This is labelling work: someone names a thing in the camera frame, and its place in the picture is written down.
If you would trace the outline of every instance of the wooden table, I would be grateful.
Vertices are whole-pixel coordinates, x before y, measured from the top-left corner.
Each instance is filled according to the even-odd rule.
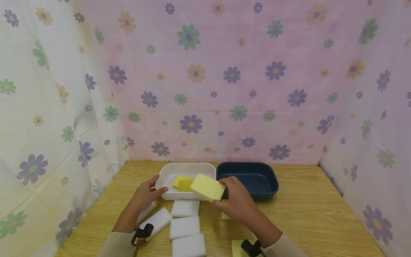
[[[167,163],[128,162],[55,257],[96,256],[135,189],[159,173]],[[279,191],[273,200],[258,203],[258,206],[309,256],[383,256],[319,167],[271,167],[279,181]],[[160,198],[150,215],[164,206],[171,212],[172,205],[173,201]],[[238,222],[222,221],[221,213],[209,202],[200,204],[200,222],[208,257],[229,257],[231,240],[255,238]],[[137,256],[171,256],[169,226],[149,243],[142,243]]]

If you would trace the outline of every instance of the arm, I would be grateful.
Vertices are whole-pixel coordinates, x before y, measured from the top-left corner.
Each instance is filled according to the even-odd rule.
[[[135,247],[131,245],[134,228],[140,213],[160,195],[167,192],[168,188],[156,190],[154,187],[159,175],[142,183],[135,191],[133,197],[121,212],[112,232],[106,239],[97,257],[132,257]]]
[[[215,207],[247,226],[260,241],[261,250],[267,257],[306,257],[306,254],[258,209],[238,178],[223,178],[220,182],[227,186],[229,200],[227,203],[214,200]]]

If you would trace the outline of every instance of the blue plastic tray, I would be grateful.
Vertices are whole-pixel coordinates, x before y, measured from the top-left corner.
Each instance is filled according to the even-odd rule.
[[[279,185],[274,171],[262,162],[223,162],[217,166],[216,179],[236,176],[254,201],[271,200]]]

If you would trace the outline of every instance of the white plastic tray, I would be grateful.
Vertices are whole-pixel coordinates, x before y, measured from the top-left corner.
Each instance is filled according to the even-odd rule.
[[[210,163],[169,163],[160,171],[155,188],[168,187],[169,190],[161,197],[165,200],[201,200],[200,196],[191,192],[177,192],[177,188],[173,188],[173,182],[178,175],[183,175],[188,178],[196,178],[198,174],[204,174],[207,177],[215,179],[215,167]]]

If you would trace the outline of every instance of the black clamp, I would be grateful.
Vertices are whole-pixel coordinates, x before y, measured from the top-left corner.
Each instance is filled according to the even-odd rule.
[[[260,241],[256,241],[255,243],[254,243],[254,245],[252,245],[251,243],[250,243],[250,241],[248,241],[247,239],[246,240],[244,240],[242,243],[241,243],[241,248],[247,253],[247,255],[248,256],[250,256],[250,257],[256,257],[256,256],[258,256],[258,255],[263,255],[263,256],[265,256],[264,254],[263,254],[263,252],[261,251],[261,243],[260,243]]]
[[[150,223],[146,224],[144,229],[137,228],[135,231],[136,233],[134,234],[133,239],[131,240],[131,244],[133,246],[137,246],[137,240],[139,238],[147,238],[151,236],[151,232],[153,231],[154,226]]]

